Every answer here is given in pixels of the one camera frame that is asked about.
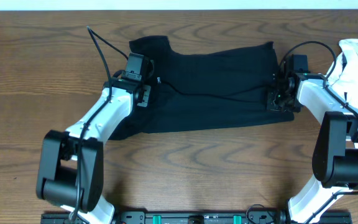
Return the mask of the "black polo shirt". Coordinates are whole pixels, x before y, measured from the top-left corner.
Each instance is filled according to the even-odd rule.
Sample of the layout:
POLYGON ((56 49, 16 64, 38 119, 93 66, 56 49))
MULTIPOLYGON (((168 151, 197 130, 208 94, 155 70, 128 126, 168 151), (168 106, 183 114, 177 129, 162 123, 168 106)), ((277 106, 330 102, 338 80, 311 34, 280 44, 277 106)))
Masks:
POLYGON ((267 109, 278 72, 273 42, 211 54, 175 52, 166 36, 129 42, 131 52, 154 61, 147 107, 137 107, 111 135, 118 141, 139 133, 169 133, 281 123, 292 112, 267 109))

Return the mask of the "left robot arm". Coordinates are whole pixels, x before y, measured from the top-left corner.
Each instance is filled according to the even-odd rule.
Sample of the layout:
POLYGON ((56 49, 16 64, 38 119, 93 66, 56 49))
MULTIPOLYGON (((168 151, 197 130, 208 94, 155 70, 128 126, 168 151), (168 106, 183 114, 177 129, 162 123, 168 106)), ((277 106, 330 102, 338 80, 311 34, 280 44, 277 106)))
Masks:
POLYGON ((103 149, 118 124, 137 106, 146 107, 151 87, 114 78, 93 107, 64 132, 42 142, 36 195, 69 212, 54 223, 111 223, 115 208, 102 195, 103 149))

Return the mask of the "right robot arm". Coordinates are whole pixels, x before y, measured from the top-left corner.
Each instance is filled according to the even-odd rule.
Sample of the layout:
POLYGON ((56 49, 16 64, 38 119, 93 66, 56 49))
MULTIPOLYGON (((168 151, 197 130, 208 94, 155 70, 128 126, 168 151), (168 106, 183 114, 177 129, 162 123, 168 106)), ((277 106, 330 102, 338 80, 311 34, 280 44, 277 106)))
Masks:
POLYGON ((321 125, 312 157, 313 175, 273 222, 340 222, 345 218, 325 212, 343 195, 358 195, 358 109, 335 93, 322 74, 273 75, 267 109, 298 111, 302 106, 321 125))

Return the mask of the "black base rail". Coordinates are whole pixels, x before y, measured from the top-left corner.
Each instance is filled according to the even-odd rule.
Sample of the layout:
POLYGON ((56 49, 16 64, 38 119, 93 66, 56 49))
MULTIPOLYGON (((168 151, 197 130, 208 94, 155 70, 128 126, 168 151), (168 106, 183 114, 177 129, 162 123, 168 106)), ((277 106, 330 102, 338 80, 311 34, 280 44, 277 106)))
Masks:
MULTIPOLYGON (((70 223, 66 213, 44 213, 41 215, 41 224, 70 223)), ((112 220, 107 223, 116 224, 247 224, 247 223, 297 223, 290 221, 284 210, 265 208, 253 205, 244 213, 183 213, 183 212, 144 212, 126 211, 116 212, 112 220)), ((349 212, 324 212, 318 222, 322 224, 351 224, 349 212)))

